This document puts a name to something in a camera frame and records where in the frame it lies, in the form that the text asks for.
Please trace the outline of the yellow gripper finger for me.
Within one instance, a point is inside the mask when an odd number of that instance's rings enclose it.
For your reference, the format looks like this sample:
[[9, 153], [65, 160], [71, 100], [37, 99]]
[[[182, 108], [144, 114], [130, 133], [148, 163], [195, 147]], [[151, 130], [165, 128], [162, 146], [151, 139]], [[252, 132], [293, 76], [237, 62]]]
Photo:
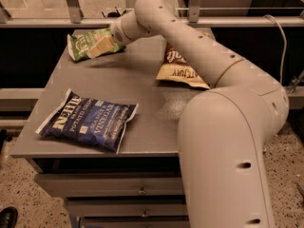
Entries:
[[116, 43], [111, 36], [103, 36], [92, 48], [86, 53], [89, 58], [97, 58], [102, 54], [110, 52]]

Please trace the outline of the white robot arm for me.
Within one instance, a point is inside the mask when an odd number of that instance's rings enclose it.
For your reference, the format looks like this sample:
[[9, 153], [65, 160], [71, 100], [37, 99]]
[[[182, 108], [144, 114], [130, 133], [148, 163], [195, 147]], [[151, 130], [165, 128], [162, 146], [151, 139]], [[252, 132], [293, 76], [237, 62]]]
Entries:
[[184, 24], [163, 0], [136, 0], [110, 31], [120, 45], [163, 36], [210, 86], [183, 108], [178, 126], [191, 228], [276, 228], [263, 146], [287, 120], [285, 88]]

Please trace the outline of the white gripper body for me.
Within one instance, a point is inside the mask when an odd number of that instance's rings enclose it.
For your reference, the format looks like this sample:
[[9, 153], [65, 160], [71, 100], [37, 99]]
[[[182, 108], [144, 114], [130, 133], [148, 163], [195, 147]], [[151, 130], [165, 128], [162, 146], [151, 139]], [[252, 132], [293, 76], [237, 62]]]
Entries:
[[124, 35], [120, 21], [112, 23], [109, 27], [113, 40], [121, 46], [128, 44], [128, 38]]

